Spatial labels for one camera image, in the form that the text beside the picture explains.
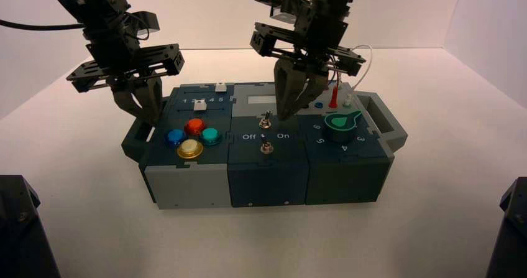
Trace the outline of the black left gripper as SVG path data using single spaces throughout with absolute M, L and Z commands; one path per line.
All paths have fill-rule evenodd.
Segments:
M 179 45 L 137 47 L 130 53 L 100 51 L 93 44 L 86 48 L 93 59 L 66 78 L 77 92 L 109 86 L 118 107 L 150 125 L 157 124 L 162 112 L 161 77 L 178 75 L 185 63 Z

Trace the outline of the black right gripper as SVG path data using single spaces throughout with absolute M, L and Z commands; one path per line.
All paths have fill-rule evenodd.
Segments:
M 284 121 L 313 102 L 327 87 L 327 75 L 306 75 L 292 61 L 356 76 L 361 55 L 341 47 L 347 23 L 309 7 L 295 12 L 294 29 L 256 22 L 250 45 L 263 57 L 279 58 L 274 68 L 277 117 Z

